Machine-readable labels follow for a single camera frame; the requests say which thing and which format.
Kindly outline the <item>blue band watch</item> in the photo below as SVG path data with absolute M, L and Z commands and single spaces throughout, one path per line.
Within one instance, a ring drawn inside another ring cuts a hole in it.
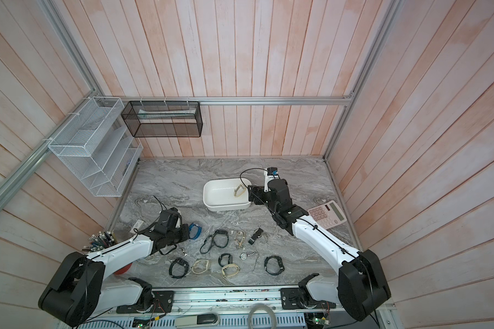
M 201 233 L 202 233 L 202 226 L 200 224 L 193 222 L 189 225 L 189 238 L 191 240 L 198 239 Z

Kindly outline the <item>black sport watch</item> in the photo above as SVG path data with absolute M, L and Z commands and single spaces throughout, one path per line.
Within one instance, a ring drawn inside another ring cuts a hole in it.
M 285 271 L 285 265 L 280 256 L 271 255 L 265 258 L 264 269 L 271 276 L 279 276 Z
M 170 264 L 168 274 L 171 278 L 179 280 L 184 278 L 190 270 L 189 263 L 183 258 L 177 258 Z

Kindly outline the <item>small black clip watch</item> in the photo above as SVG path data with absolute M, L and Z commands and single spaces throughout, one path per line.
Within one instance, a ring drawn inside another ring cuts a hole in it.
M 261 228 L 256 229 L 252 234 L 252 236 L 250 237 L 248 243 L 253 245 L 257 239 L 263 236 L 263 233 L 264 233 L 263 229 Z

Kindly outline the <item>beige band watch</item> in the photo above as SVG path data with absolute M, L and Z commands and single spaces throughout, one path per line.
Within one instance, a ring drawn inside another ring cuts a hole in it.
M 247 191 L 247 188 L 245 185 L 240 184 L 235 190 L 234 190 L 234 197 L 240 197 Z

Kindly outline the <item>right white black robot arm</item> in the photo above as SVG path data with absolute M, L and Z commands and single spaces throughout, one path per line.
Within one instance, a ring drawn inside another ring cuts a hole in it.
M 344 243 L 302 207 L 293 203 L 287 181 L 268 180 L 264 186 L 249 185 L 249 200 L 264 205 L 276 224 L 304 241 L 317 252 L 337 274 L 338 281 L 321 275 L 304 282 L 307 294 L 316 301 L 340 301 L 351 318 L 362 322 L 392 296 L 378 256 Z

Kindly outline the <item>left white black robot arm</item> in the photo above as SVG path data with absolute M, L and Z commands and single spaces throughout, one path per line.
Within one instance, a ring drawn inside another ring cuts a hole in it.
M 166 247 L 176 249 L 188 239 L 189 225 L 178 209 L 165 209 L 155 222 L 126 241 L 98 252 L 67 255 L 41 294 L 38 307 L 71 327 L 120 306 L 149 311 L 155 298 L 151 284 L 139 278 L 113 279 L 112 275 Z

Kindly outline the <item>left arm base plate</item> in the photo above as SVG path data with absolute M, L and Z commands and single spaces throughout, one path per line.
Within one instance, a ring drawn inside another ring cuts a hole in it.
M 140 297 L 136 304 L 118 307 L 116 313 L 170 313 L 173 301 L 174 291 L 151 291 L 144 293 L 144 297 Z

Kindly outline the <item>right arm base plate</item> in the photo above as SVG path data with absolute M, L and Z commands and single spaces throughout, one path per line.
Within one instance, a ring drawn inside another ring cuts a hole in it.
M 303 288 L 280 289 L 281 304 L 284 310 L 298 310 L 306 308 L 322 308 L 330 310 L 337 308 L 335 303 L 314 300 Z

